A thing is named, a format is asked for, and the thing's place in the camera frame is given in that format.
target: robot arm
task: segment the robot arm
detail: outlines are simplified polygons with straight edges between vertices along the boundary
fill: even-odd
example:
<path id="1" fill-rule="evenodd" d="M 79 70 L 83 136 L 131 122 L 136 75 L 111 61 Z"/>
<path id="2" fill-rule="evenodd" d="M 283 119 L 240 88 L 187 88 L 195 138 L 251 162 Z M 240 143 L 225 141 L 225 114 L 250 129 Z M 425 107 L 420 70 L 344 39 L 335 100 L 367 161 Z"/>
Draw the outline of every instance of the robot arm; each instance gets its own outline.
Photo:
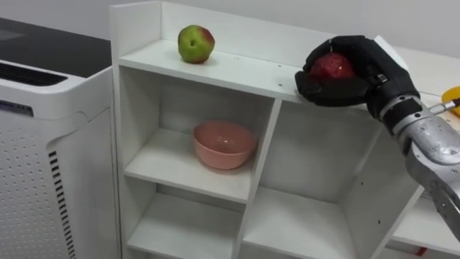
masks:
<path id="1" fill-rule="evenodd" d="M 314 62 L 331 51 L 349 59 L 355 77 L 319 82 L 309 75 Z M 398 58 L 382 39 L 335 37 L 308 56 L 295 82 L 299 93 L 319 106 L 366 104 L 397 141 L 408 173 L 431 194 L 460 241 L 460 135 L 436 116 L 460 106 L 460 99 L 426 107 Z"/>

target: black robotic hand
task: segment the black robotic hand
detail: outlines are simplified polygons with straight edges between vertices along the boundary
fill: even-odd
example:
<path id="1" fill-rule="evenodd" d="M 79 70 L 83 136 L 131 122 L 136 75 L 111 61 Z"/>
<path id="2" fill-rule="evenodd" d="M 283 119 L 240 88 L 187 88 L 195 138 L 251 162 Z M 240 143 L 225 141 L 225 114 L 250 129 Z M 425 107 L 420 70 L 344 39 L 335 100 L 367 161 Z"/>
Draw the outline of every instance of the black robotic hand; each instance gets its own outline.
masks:
<path id="1" fill-rule="evenodd" d="M 351 78 L 318 81 L 310 75 L 317 59 L 329 52 L 345 56 L 356 73 Z M 340 36 L 317 47 L 303 71 L 295 74 L 299 93 L 319 106 L 367 104 L 369 113 L 379 119 L 380 111 L 394 98 L 412 95 L 420 98 L 409 73 L 401 68 L 374 40 L 364 36 Z"/>

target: green apple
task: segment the green apple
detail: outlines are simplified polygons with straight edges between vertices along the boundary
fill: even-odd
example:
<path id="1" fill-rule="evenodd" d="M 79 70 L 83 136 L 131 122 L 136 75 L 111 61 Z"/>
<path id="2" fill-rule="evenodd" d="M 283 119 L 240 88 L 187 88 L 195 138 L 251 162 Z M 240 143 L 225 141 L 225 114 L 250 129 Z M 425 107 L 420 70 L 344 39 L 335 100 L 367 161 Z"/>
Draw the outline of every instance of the green apple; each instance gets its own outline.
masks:
<path id="1" fill-rule="evenodd" d="M 204 63 L 214 50 L 213 35 L 198 25 L 183 28 L 178 37 L 179 54 L 188 63 Z"/>

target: apple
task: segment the apple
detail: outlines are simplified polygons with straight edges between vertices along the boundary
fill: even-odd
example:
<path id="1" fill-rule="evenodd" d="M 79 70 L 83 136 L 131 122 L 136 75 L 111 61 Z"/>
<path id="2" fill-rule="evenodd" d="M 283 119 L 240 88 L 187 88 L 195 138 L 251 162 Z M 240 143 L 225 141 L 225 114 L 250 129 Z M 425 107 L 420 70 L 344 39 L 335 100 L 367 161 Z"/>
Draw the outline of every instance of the apple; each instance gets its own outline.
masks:
<path id="1" fill-rule="evenodd" d="M 355 75 L 350 61 L 338 53 L 328 53 L 315 61 L 310 74 L 318 81 Z"/>
<path id="2" fill-rule="evenodd" d="M 204 63 L 214 50 L 213 35 L 198 25 L 183 28 L 178 37 L 179 54 L 187 63 Z"/>

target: yellow object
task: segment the yellow object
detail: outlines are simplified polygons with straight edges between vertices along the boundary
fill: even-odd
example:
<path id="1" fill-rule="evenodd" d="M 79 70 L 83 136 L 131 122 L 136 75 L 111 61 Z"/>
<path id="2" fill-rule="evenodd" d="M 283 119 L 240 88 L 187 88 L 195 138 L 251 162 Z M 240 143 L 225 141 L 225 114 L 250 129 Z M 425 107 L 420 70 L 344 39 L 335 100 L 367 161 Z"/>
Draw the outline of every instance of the yellow object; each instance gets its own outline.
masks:
<path id="1" fill-rule="evenodd" d="M 460 86 L 450 88 L 441 97 L 443 102 L 448 102 L 448 101 L 451 101 L 457 98 L 460 98 Z M 455 108 L 452 111 L 454 112 L 456 116 L 460 117 L 460 107 Z"/>

